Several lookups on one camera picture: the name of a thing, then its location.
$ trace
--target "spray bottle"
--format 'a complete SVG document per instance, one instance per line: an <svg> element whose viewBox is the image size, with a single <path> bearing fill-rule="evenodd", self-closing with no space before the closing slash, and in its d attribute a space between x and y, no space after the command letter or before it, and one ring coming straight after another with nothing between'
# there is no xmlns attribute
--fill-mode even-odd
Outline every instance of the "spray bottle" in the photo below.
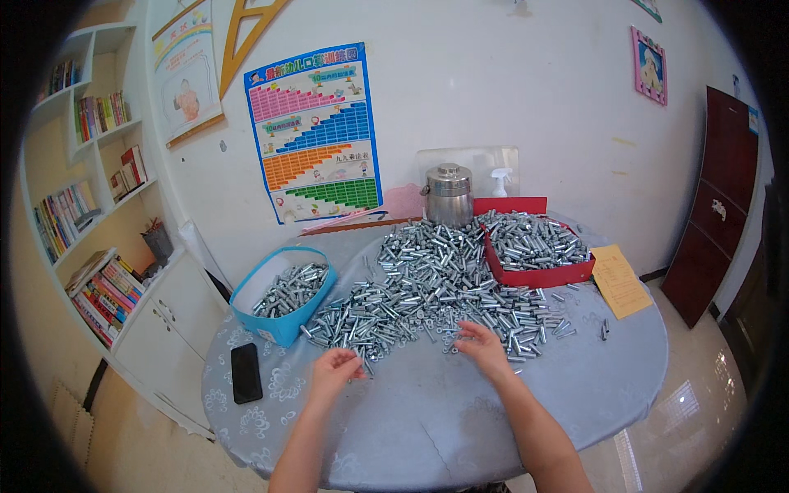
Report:
<svg viewBox="0 0 789 493"><path fill-rule="evenodd" d="M494 197L506 197L507 191L504 189L504 180L507 179L510 183L512 183L512 178L510 178L510 173L512 173L512 168L496 168L495 170L491 171L491 178L495 178L495 188L491 193Z"/></svg>

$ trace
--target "canister lid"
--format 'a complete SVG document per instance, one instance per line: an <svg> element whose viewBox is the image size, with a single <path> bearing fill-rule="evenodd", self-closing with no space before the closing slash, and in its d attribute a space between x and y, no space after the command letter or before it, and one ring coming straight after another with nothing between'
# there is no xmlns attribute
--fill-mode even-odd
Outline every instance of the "canister lid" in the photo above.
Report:
<svg viewBox="0 0 789 493"><path fill-rule="evenodd" d="M460 196L471 192L471 170L445 162L426 173L430 193L437 196Z"/></svg>

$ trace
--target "red cardboard box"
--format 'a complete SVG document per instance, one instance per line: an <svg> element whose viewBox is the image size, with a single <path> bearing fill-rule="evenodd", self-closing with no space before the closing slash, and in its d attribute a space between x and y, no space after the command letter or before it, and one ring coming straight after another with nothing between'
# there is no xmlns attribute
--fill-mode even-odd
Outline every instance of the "red cardboard box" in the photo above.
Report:
<svg viewBox="0 0 789 493"><path fill-rule="evenodd" d="M548 209L547 197L506 197L474 199L474 215L484 214L491 209L498 212L528 212L530 214L545 214ZM567 224L559 222L573 231ZM594 255L589 262L574 263L555 267L553 269L540 269L537 271L505 271L501 267L499 257L495 254L490 234L485 232L485 261L493 273L493 278L505 286L528 286L535 288L552 288L564 286L573 282L584 282L589 280L594 267Z"/></svg>

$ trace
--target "round table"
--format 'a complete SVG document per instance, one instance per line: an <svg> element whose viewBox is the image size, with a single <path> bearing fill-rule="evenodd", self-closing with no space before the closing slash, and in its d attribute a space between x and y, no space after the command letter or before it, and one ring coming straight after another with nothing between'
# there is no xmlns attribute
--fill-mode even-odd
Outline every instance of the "round table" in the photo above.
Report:
<svg viewBox="0 0 789 493"><path fill-rule="evenodd" d="M391 226L374 226L297 237L288 245L313 246L328 256L340 277L327 295L332 300L364 278L361 255L374 253L390 231ZM579 236L591 246L609 244L604 237ZM578 333L560 340L549 335L540 347L543 356L513 367L523 367L521 378L581 450L647 416L666 374L666 327L654 304L617 320L591 283L580 291L560 286L545 293ZM611 332L603 342L605 318ZM443 354L440 338L434 345L420 334L376 363L373 379L352 382L337 400L322 487L431 491L525 472L501 401L477 366L463 354ZM264 398L236 405L230 351L248 342L258 348ZM252 467L264 479L271 475L306 403L309 363L320 354L303 337L289 349L264 341L241 328L228 310L206 357L203 403L211 429L237 465Z"/></svg>

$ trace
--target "tiled floor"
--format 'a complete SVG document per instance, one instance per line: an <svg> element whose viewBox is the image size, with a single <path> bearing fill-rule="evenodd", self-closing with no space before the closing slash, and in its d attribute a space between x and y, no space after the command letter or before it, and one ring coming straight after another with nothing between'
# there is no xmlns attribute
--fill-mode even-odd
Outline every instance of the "tiled floor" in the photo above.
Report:
<svg viewBox="0 0 789 493"><path fill-rule="evenodd" d="M581 452L596 491L680 491L723 449L746 407L726 341L707 314L689 331L650 282L671 349L663 390L646 420ZM101 492L266 491L219 444L187 435L108 370L92 412L88 476ZM508 482L535 491L528 475Z"/></svg>

